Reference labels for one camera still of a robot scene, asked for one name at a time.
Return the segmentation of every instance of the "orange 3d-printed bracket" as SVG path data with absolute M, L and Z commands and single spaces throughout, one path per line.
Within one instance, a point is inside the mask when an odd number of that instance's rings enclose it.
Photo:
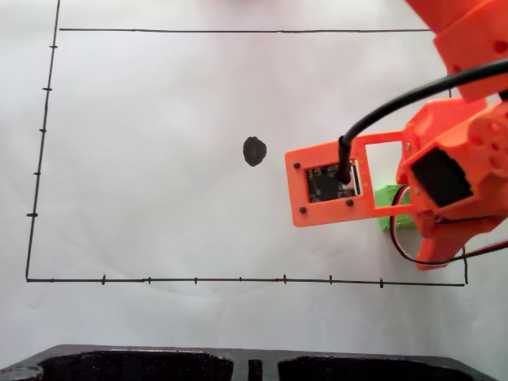
M 337 164 L 338 141 L 286 153 L 287 181 L 294 225 L 302 227 L 412 213 L 414 208 L 408 205 L 376 207 L 368 169 L 366 145 L 401 139 L 400 131 L 357 137 L 352 143 L 351 161 L 358 171 L 360 194 L 323 202 L 311 202 L 306 173 L 311 169 Z

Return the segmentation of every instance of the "black dot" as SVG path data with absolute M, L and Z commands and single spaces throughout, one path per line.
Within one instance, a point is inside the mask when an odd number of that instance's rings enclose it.
M 267 146 L 257 137 L 248 137 L 244 143 L 244 158 L 248 165 L 255 167 L 267 155 Z

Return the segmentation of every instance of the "white surface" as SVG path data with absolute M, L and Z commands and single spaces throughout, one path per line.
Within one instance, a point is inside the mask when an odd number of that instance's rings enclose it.
M 450 356 L 508 375 L 505 253 L 470 260 L 465 288 L 25 283 L 55 5 L 0 5 L 0 367 L 75 343 Z M 395 0 L 62 0 L 60 27 L 425 26 Z M 374 220 L 296 229 L 287 199 L 285 151 L 445 73 L 430 33 L 59 32 L 57 44 L 31 277 L 462 282 L 462 264 L 415 271 Z M 419 106 L 372 131 L 402 128 Z M 267 145 L 257 167 L 242 156 L 250 136 Z M 398 157 L 369 150 L 375 185 Z

